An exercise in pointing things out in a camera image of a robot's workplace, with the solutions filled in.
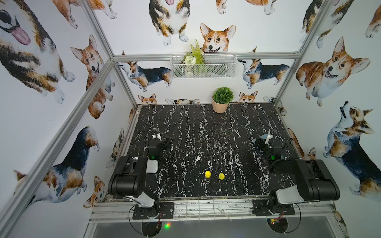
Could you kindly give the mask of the yellow paint jar lid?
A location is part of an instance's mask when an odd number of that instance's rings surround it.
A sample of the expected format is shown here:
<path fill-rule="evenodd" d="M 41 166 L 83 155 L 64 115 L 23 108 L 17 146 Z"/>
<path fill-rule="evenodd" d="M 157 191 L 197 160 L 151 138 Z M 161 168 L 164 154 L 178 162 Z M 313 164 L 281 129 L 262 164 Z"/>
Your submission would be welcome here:
<path fill-rule="evenodd" d="M 220 173 L 218 175 L 218 177 L 219 177 L 220 180 L 224 180 L 225 179 L 225 175 L 223 173 Z"/>

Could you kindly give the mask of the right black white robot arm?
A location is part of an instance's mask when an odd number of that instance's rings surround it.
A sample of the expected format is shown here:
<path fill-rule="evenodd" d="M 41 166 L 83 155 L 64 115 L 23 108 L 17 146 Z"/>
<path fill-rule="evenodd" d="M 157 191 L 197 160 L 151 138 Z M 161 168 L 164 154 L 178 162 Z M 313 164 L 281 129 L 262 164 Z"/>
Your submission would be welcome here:
<path fill-rule="evenodd" d="M 307 202 L 336 201 L 340 198 L 340 189 L 322 160 L 305 161 L 301 158 L 282 156 L 284 145 L 276 146 L 277 131 L 269 129 L 268 133 L 254 139 L 254 146 L 263 153 L 267 170 L 271 174 L 290 175 L 294 185 L 272 190 L 267 202 L 253 201 L 253 214 L 294 214 L 293 205 Z"/>

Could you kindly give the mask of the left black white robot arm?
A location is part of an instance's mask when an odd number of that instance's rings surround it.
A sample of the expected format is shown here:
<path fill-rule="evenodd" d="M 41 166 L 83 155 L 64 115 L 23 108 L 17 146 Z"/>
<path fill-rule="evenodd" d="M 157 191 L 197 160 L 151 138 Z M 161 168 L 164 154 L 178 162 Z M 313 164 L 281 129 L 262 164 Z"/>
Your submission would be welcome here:
<path fill-rule="evenodd" d="M 172 219 L 174 203 L 160 202 L 158 194 L 146 186 L 148 174 L 159 172 L 163 152 L 170 147 L 170 139 L 158 128 L 148 133 L 146 151 L 140 156 L 122 156 L 109 180 L 108 193 L 116 198 L 127 198 L 136 203 L 134 220 Z"/>

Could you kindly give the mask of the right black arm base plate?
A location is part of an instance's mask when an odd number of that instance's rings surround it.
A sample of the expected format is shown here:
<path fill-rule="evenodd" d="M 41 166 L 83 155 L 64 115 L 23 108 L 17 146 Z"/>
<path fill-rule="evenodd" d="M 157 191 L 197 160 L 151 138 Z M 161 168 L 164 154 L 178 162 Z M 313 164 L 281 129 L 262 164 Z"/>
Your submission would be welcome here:
<path fill-rule="evenodd" d="M 280 216 L 280 215 L 295 215 L 293 205 L 290 204 L 275 204 L 267 199 L 254 199 L 253 214 L 256 216 Z"/>

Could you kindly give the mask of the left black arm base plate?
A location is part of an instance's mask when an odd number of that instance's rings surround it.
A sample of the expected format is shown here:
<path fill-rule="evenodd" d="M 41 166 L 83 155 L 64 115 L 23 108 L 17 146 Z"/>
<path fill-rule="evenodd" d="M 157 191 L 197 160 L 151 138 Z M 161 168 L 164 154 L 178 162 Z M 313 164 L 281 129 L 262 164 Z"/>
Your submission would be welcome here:
<path fill-rule="evenodd" d="M 151 208 L 143 208 L 138 205 L 134 206 L 134 220 L 152 220 L 152 219 L 172 219 L 174 216 L 173 202 L 160 202 L 154 204 Z"/>

